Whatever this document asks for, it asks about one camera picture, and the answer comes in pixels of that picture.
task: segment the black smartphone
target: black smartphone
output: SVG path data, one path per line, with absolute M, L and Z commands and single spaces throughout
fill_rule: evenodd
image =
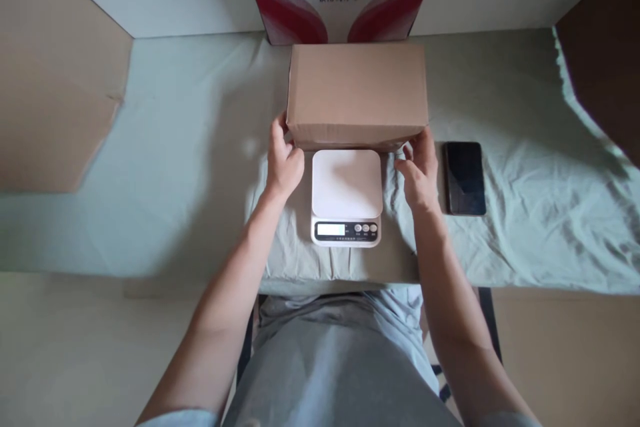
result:
M 487 206 L 480 144 L 447 142 L 443 147 L 443 157 L 449 213 L 460 216 L 485 215 Z

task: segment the gray shirt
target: gray shirt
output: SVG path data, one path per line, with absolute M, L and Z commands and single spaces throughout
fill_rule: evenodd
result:
M 397 291 L 270 299 L 225 426 L 459 426 L 436 395 L 422 349 L 419 299 Z M 210 412 L 172 412 L 145 427 L 214 426 Z M 532 427 L 510 413 L 486 427 Z

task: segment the cardboard panel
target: cardboard panel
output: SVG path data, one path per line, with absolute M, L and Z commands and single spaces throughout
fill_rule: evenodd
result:
M 0 11 L 0 190 L 74 191 L 124 97 L 133 39 L 91 0 Z
M 76 190 L 118 102 L 87 92 L 6 41 L 0 41 L 0 99 L 0 189 Z
M 122 99 L 133 39 L 92 0 L 0 0 L 0 33 L 89 91 Z
M 640 0 L 582 0 L 556 28 L 578 100 L 640 167 Z
M 287 125 L 300 148 L 396 150 L 429 122 L 422 45 L 294 45 Z

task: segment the wrinkled fabric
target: wrinkled fabric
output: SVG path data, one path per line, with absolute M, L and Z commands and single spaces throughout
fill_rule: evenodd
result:
M 419 286 L 263 304 L 255 353 L 225 426 L 459 426 L 437 396 L 421 345 Z M 202 424 L 202 411 L 160 416 L 145 427 Z M 539 427 L 500 412 L 484 427 Z
M 443 141 L 483 150 L 487 215 L 447 216 L 471 282 L 640 293 L 639 171 L 572 101 L 551 31 L 409 41 L 425 46 L 438 151 Z M 167 276 L 171 288 L 209 278 L 264 188 L 268 125 L 287 104 L 290 54 L 260 33 L 136 40 L 125 102 L 80 190 L 0 195 L 0 269 Z M 307 156 L 262 292 L 417 281 L 394 158 L 383 156 L 381 243 L 346 249 L 311 242 Z

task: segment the light green sheet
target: light green sheet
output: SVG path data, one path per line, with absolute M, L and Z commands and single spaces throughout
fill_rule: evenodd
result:
M 483 148 L 487 216 L 447 217 L 472 283 L 640 293 L 640 172 L 570 89 L 565 100 L 551 30 L 411 41 L 425 46 L 436 140 Z M 136 40 L 125 103 L 79 192 L 0 196 L 0 268 L 168 285 L 209 277 L 263 189 L 290 52 L 260 33 Z M 370 250 L 311 243 L 307 168 L 278 226 L 264 292 L 417 281 L 392 161 L 383 240 Z

